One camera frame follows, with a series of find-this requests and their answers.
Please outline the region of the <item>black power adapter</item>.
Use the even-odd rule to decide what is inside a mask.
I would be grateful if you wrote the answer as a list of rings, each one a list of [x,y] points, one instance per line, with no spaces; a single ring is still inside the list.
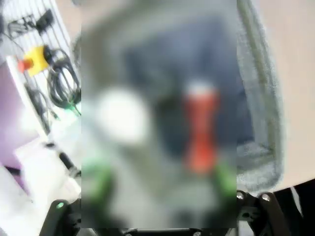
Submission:
[[[54,22],[54,16],[51,9],[48,9],[35,23],[36,30],[42,34]]]

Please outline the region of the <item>yellow emergency stop button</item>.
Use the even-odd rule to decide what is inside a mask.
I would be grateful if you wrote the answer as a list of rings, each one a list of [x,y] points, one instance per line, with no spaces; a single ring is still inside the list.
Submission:
[[[24,58],[18,61],[18,69],[20,72],[28,72],[29,76],[37,75],[49,67],[47,61],[47,45],[33,47],[24,55]]]

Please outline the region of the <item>grey basket labelled Can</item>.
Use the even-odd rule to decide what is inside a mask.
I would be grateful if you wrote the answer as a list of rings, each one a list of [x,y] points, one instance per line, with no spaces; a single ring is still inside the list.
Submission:
[[[273,187],[282,173],[278,79],[252,0],[83,0],[73,53],[83,86],[83,120],[112,172],[115,194],[155,202],[219,200],[214,169],[191,173],[184,94],[215,87],[216,165],[234,170],[236,189]],[[138,93],[151,115],[144,142],[121,145],[96,122],[100,94]]]

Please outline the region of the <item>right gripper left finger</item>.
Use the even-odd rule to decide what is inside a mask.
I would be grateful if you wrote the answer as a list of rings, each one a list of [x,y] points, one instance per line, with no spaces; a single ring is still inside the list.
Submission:
[[[53,200],[48,209],[48,236],[115,236],[115,221],[108,215],[114,191],[114,178],[107,164],[83,163],[70,166],[69,179],[81,180],[79,192]]]

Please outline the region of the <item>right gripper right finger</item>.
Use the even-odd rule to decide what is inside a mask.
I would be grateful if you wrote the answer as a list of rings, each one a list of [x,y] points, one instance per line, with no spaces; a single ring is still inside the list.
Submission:
[[[285,216],[271,192],[253,196],[236,189],[234,170],[218,164],[214,168],[220,209],[216,219],[233,225],[246,222],[254,236],[290,236]]]

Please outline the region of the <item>white Can label sign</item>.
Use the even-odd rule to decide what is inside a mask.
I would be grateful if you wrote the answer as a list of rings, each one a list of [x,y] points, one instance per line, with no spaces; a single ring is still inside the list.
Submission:
[[[97,100],[95,116],[102,132],[121,145],[138,145],[150,133],[150,110],[141,96],[130,89],[104,90]]]

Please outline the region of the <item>crushed red can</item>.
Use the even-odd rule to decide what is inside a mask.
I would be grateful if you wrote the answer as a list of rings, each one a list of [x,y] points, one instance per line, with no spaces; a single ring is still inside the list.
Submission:
[[[185,165],[196,175],[209,174],[215,167],[217,142],[215,118],[220,99],[212,85],[190,83],[184,94],[189,139],[185,150]]]

